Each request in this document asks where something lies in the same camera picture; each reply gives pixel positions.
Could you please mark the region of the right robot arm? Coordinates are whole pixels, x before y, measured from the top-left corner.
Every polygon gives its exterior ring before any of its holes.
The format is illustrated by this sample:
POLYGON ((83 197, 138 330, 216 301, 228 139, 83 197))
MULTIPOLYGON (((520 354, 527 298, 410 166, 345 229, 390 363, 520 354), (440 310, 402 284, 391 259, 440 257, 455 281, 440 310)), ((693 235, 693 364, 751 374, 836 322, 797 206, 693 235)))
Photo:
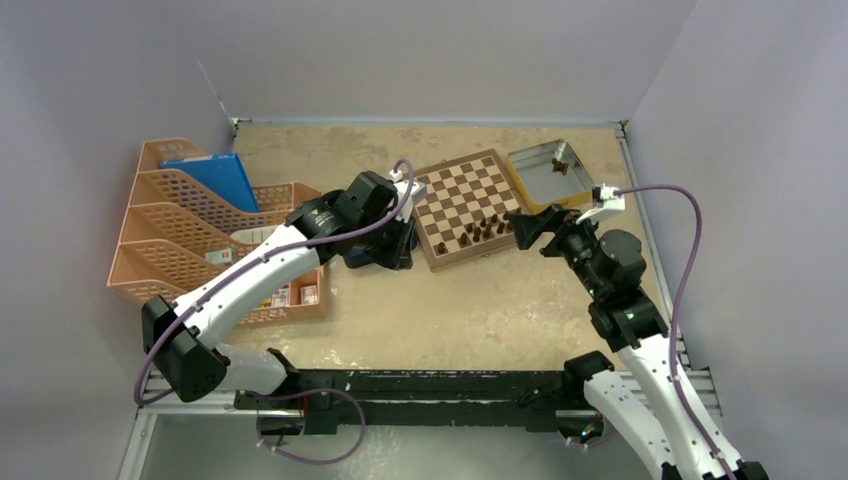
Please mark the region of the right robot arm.
POLYGON ((627 366, 644 397, 625 390, 621 376, 598 351, 567 361, 561 392, 576 407, 590 404, 623 437, 655 479, 765 479, 722 434, 678 366, 676 336, 641 287, 642 243, 620 229, 598 233, 577 210, 554 205, 536 215, 508 212, 519 249, 544 233, 540 253, 562 258, 589 293, 591 323, 627 366))

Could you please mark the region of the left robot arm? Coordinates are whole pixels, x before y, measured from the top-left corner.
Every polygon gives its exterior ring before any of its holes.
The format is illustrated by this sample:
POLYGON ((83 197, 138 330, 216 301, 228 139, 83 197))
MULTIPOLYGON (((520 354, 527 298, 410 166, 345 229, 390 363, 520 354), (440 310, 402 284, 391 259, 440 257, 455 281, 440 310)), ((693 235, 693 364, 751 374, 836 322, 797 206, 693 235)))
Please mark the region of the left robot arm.
POLYGON ((229 332, 261 301, 293 280, 352 250, 390 270, 412 265, 412 212, 426 196, 413 172, 388 177, 359 173, 351 184, 307 200, 248 254, 204 285, 168 301, 161 295, 141 308, 144 364, 134 400, 146 406, 143 383, 156 368, 181 401, 197 401, 218 388, 258 393, 272 408, 297 399, 295 369, 281 354, 226 344, 229 332))

